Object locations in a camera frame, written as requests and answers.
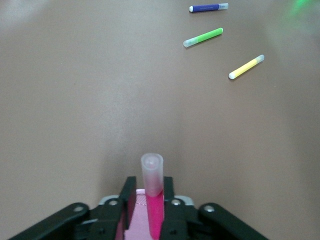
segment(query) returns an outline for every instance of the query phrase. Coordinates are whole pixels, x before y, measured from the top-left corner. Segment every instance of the metal bolt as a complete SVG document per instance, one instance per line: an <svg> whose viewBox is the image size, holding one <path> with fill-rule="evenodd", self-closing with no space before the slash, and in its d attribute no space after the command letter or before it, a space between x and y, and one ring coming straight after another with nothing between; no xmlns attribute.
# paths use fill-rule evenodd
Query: metal bolt
<svg viewBox="0 0 320 240"><path fill-rule="evenodd" d="M81 212L84 208L82 206L77 206L73 211L75 212Z"/></svg>
<svg viewBox="0 0 320 240"><path fill-rule="evenodd" d="M116 200L112 200L112 201L109 202L109 205L111 205L111 206L114 206L114 205L117 205L117 204L118 204L118 202Z"/></svg>
<svg viewBox="0 0 320 240"><path fill-rule="evenodd" d="M215 211L215 209L210 205L205 206L204 210L206 210L208 213L212 213Z"/></svg>
<svg viewBox="0 0 320 240"><path fill-rule="evenodd" d="M173 199L173 200L171 201L171 203L172 203L173 205L175 205L175 206L178 206L178 205L181 204L181 202L180 202L178 199Z"/></svg>

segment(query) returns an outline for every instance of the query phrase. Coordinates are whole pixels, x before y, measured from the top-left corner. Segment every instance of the yellow marker barrel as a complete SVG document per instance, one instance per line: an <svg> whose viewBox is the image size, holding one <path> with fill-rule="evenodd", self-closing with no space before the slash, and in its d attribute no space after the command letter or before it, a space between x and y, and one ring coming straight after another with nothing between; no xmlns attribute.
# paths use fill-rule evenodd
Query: yellow marker barrel
<svg viewBox="0 0 320 240"><path fill-rule="evenodd" d="M236 77L240 76L244 72L248 71L250 68L254 67L258 63L261 63L265 59L264 55L257 56L255 59L251 60L250 62L246 63L245 65L239 67L238 69L234 70L233 72L229 73L230 79L235 79Z"/></svg>

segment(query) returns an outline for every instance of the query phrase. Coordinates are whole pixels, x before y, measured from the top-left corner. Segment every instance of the gray table surface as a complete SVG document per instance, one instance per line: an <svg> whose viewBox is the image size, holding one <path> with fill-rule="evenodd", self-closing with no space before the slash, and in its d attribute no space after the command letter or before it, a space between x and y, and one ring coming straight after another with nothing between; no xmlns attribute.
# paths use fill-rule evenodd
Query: gray table surface
<svg viewBox="0 0 320 240"><path fill-rule="evenodd" d="M0 2L0 239L127 176L142 188L147 152L197 206L320 239L320 1L195 3L210 1Z"/></svg>

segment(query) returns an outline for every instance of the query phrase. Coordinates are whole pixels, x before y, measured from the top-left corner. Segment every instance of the pink textured surface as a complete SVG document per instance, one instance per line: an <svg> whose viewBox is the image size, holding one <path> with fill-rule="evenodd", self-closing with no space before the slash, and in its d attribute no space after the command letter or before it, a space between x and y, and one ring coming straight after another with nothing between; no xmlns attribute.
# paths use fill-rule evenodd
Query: pink textured surface
<svg viewBox="0 0 320 240"><path fill-rule="evenodd" d="M146 196L149 230L154 240L160 238L161 225L164 221L164 191L157 196Z"/></svg>
<svg viewBox="0 0 320 240"><path fill-rule="evenodd" d="M149 233L147 201L144 189L136 190L136 202L130 228L125 231L125 240L152 240Z"/></svg>

